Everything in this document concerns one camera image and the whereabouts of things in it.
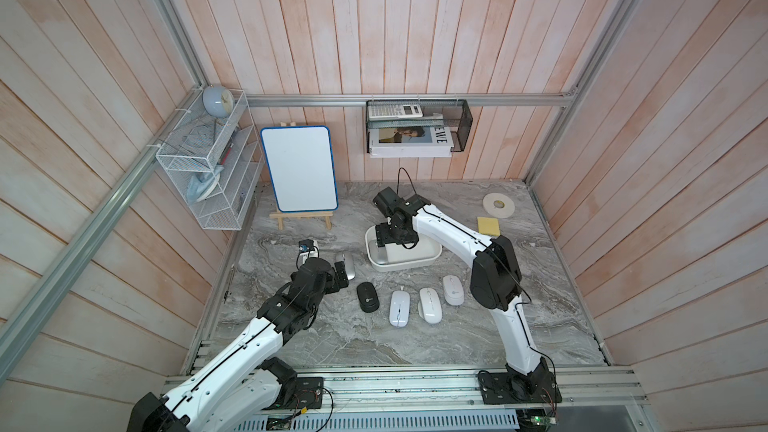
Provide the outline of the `black computer mouse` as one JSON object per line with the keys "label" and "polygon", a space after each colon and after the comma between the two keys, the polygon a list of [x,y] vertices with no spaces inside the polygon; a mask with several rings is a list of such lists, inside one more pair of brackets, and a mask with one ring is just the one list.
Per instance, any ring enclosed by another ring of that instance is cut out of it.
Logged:
{"label": "black computer mouse", "polygon": [[364,313],[373,313],[380,308],[380,300],[372,282],[362,282],[356,287],[360,309]]}

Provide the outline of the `white mouse with logo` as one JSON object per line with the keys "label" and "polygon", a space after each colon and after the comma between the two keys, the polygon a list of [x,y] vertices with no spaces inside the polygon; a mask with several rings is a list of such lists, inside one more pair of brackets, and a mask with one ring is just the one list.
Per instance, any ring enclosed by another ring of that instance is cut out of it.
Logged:
{"label": "white mouse with logo", "polygon": [[446,303],[454,307],[461,306],[465,301],[461,280],[455,275],[446,275],[442,283]]}

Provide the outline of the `white glossy mouse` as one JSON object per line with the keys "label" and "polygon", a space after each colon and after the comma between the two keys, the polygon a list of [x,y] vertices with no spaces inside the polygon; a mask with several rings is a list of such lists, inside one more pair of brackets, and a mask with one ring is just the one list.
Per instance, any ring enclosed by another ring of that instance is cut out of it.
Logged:
{"label": "white glossy mouse", "polygon": [[434,288],[426,287],[419,290],[418,312],[427,324],[436,325],[442,321],[441,301]]}

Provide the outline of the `silver mouse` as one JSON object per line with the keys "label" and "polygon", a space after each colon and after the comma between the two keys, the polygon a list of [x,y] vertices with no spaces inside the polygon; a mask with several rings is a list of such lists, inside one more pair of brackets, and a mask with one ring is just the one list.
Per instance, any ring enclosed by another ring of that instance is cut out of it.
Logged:
{"label": "silver mouse", "polygon": [[352,281],[356,276],[356,270],[354,265],[353,256],[347,252],[339,252],[336,254],[335,263],[341,263],[343,265],[344,272],[347,280]]}

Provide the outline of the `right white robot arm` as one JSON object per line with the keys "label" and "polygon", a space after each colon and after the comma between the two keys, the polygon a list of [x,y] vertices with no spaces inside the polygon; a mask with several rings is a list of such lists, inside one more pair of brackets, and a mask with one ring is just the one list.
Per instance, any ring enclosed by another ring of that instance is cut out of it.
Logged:
{"label": "right white robot arm", "polygon": [[490,403],[557,404],[562,401],[556,369],[536,346],[525,318],[528,293],[512,242],[503,235],[473,231],[444,214],[418,194],[404,199],[387,187],[373,199],[386,220],[375,227],[377,245],[410,246],[428,237],[449,249],[471,268],[469,291],[489,310],[501,337],[506,371],[494,373],[481,384]]}

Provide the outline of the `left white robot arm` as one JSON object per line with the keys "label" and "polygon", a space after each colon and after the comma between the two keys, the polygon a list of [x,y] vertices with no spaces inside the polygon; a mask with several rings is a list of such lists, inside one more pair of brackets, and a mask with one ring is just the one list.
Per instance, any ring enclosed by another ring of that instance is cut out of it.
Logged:
{"label": "left white robot arm", "polygon": [[202,369],[165,394],[142,397],[127,429],[230,431],[256,410],[286,407],[296,394],[296,372],[276,354],[311,327],[326,295],[348,286],[344,262],[307,258]]}

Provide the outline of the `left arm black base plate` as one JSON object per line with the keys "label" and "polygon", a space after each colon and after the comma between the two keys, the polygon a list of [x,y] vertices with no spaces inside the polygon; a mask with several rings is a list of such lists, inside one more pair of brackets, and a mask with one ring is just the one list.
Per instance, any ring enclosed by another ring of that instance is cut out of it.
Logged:
{"label": "left arm black base plate", "polygon": [[272,410],[320,409],[324,393],[324,379],[319,376],[298,377],[282,385]]}

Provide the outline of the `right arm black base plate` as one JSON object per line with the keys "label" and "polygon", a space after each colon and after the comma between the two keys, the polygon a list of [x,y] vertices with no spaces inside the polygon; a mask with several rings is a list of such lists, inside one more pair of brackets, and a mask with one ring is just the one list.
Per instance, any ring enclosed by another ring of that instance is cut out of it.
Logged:
{"label": "right arm black base plate", "polygon": [[548,371],[520,374],[514,370],[492,373],[480,370],[477,379],[485,405],[559,404],[562,395],[554,376]]}

